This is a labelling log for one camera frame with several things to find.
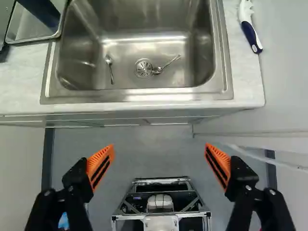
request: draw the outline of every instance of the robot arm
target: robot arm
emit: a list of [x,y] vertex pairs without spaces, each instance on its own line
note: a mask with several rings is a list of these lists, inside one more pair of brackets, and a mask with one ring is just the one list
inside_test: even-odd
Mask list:
[[258,175],[238,156],[229,157],[213,145],[205,145],[205,159],[225,196],[235,202],[227,231],[249,231],[256,211],[262,231],[295,231],[283,195],[271,188],[257,189]]
[[84,204],[94,196],[113,159],[113,145],[88,159],[81,158],[63,176],[64,189],[48,189],[37,195],[25,231],[57,231],[63,212],[67,213],[71,231],[92,231]]

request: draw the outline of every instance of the white wall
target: white wall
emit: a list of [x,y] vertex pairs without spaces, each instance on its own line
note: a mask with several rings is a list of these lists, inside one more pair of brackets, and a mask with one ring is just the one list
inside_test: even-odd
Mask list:
[[43,128],[0,126],[0,226],[22,231],[40,192]]
[[[277,160],[293,164],[308,166],[306,155],[288,152],[276,152]],[[287,202],[293,222],[297,231],[307,230],[308,209],[308,173],[291,170],[285,167],[276,167],[277,186]]]
[[196,132],[308,131],[308,1],[253,2],[266,105],[205,122]]

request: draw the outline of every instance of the gray floor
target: gray floor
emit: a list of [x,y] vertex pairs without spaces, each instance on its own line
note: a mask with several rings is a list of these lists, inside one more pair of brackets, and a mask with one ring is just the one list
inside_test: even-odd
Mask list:
[[[110,231],[110,216],[134,178],[189,176],[213,213],[213,231],[226,229],[233,204],[224,196],[204,159],[205,141],[192,138],[190,126],[57,128],[52,157],[52,186],[61,189],[62,175],[80,158],[113,143],[115,161],[89,204],[95,231]],[[223,151],[234,152],[224,146]],[[267,185],[266,165],[242,157]],[[251,230],[260,228],[253,217]]]

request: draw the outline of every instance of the white countertop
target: white countertop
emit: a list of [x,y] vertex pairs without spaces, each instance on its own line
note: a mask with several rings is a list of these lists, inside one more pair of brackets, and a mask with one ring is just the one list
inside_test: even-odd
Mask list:
[[219,101],[142,103],[39,103],[48,43],[11,47],[0,63],[0,115],[99,113],[126,110],[257,108],[265,103],[259,59],[237,21],[238,0],[223,0],[231,56],[234,98]]

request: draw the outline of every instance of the blue handle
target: blue handle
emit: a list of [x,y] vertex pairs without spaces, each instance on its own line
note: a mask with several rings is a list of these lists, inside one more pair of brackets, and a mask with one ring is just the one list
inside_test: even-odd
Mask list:
[[243,21],[241,26],[253,52],[256,54],[261,53],[263,48],[258,44],[257,34],[253,26],[247,21]]

